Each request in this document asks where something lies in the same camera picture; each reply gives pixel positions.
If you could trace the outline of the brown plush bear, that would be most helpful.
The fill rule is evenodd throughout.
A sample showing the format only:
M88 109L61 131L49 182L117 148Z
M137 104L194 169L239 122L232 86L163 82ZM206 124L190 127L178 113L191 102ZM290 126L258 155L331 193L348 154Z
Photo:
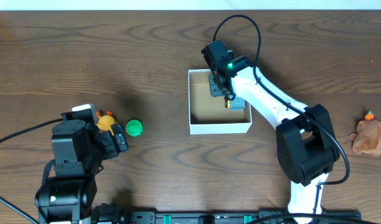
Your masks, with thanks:
M357 123L356 132L350 135L350 139L354 153L381 155L381 121L369 111L364 120Z

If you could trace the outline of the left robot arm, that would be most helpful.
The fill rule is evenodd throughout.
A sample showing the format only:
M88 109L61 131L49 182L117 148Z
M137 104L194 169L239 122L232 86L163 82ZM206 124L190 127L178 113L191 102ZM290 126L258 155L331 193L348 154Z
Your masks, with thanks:
M91 216L97 192L95 176L103 169L102 161L128 149L120 124L111 128L101 133L95 123L80 119L54 126L55 176L45 178L35 195L39 222L79 223Z

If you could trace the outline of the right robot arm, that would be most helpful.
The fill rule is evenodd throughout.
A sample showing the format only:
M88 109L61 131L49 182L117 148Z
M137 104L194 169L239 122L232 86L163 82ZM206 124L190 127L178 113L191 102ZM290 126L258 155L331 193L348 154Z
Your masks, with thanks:
M327 109L293 99L219 40L201 53L211 71L211 95L224 97L228 108L237 99L247 102L275 129L278 162L291 181L288 211L320 214L322 187L341 155Z

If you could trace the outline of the yellow grey toy truck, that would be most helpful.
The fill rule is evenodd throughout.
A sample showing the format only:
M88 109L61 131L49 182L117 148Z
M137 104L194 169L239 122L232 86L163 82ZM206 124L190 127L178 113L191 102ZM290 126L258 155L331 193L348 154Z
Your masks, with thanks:
M224 100L225 107L232 111L240 111L245 108L245 100L243 98L236 96L233 100L229 98L224 98Z

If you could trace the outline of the orange toy duck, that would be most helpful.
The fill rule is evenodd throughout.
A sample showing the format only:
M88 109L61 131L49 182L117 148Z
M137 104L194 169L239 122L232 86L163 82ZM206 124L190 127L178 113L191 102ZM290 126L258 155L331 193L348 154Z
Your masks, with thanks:
M112 125L116 123L112 111L107 111L106 115L102 115L99 111L96 112L96 116L98 118L97 126L102 131L109 131L111 134L113 133Z

